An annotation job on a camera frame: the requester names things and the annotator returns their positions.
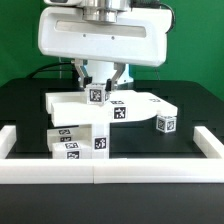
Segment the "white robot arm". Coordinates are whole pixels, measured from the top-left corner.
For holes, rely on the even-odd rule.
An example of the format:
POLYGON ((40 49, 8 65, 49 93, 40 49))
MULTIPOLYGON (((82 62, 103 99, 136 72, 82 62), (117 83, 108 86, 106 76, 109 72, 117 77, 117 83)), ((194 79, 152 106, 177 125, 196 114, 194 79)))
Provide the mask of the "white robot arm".
POLYGON ((71 59, 81 85, 125 82, 128 65, 158 67, 166 60, 175 14, 160 0, 43 1, 38 47, 44 55, 71 59))

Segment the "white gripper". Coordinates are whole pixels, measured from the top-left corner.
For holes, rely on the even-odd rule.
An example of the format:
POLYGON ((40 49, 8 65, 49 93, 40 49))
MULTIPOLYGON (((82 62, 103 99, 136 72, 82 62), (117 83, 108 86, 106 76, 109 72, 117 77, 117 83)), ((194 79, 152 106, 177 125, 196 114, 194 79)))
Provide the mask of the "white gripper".
POLYGON ((75 59, 82 88, 92 82, 86 60, 116 62, 105 87, 113 91, 125 64, 158 67, 165 62, 170 25, 166 9, 135 8, 108 24, 85 21, 79 8, 48 7, 40 17, 38 47, 44 55, 75 59))

